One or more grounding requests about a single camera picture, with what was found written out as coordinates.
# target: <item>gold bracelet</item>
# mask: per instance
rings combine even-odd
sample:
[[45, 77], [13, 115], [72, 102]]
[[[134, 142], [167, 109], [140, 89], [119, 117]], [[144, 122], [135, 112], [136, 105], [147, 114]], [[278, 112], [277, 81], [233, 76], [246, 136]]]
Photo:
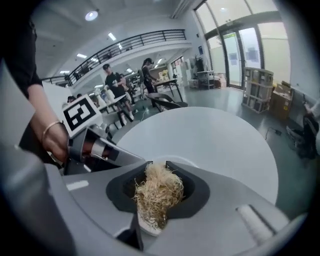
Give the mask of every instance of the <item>gold bracelet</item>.
[[45, 128], [45, 130], [44, 130], [43, 133], [42, 133], [41, 144], [43, 144], [44, 137], [45, 137], [46, 133], [48, 132], [48, 130], [49, 130], [52, 126], [54, 126], [54, 125], [56, 125], [56, 124], [62, 124], [62, 123], [61, 123], [60, 121], [55, 121], [55, 122], [50, 123], [50, 124], [47, 126], [47, 128]]

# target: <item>cardboard box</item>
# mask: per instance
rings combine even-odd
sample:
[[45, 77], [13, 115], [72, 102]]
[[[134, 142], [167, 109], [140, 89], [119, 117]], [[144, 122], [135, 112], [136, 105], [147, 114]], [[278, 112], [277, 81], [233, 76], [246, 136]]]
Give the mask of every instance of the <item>cardboard box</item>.
[[280, 120], [286, 120], [289, 116], [293, 94], [294, 90], [278, 84], [271, 95], [269, 112]]

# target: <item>office chair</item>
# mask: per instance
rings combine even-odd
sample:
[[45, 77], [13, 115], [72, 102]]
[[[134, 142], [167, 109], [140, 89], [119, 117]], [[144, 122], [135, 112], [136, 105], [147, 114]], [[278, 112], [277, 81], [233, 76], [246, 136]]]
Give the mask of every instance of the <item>office chair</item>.
[[156, 103], [156, 107], [159, 112], [164, 110], [172, 110], [178, 108], [185, 108], [188, 107], [188, 103], [186, 102], [175, 102], [170, 96], [163, 94], [163, 93], [149, 93], [147, 97], [154, 103]]

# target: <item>round white table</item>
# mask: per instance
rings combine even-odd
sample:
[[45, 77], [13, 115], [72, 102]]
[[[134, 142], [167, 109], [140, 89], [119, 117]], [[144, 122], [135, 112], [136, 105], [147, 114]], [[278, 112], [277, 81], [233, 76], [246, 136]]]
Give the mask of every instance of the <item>round white table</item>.
[[147, 161], [174, 161], [231, 177], [276, 203], [274, 155], [253, 126], [231, 113], [208, 107], [161, 112], [132, 128], [117, 146]]

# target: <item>gray floor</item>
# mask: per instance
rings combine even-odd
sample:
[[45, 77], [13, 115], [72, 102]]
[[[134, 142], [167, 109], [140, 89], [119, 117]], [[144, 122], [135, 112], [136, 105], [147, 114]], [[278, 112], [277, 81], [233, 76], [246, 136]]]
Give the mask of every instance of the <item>gray floor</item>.
[[[286, 125], [289, 123], [294, 126], [294, 123], [290, 121], [281, 123], [268, 112], [258, 114], [242, 106], [242, 91], [237, 89], [198, 90], [185, 87], [180, 91], [183, 101], [189, 106], [216, 108], [233, 113], [250, 123], [263, 137], [266, 136], [269, 127], [280, 130], [281, 136], [270, 130], [266, 139], [278, 170], [279, 188], [276, 206], [290, 219], [308, 210], [316, 185], [316, 168], [313, 161], [301, 160], [293, 150], [294, 147], [286, 135]], [[178, 92], [176, 90], [173, 92], [174, 100], [180, 101]], [[139, 111], [135, 114], [136, 120], [145, 120], [158, 113], [156, 108], [152, 108], [150, 100], [138, 101], [135, 108]]]

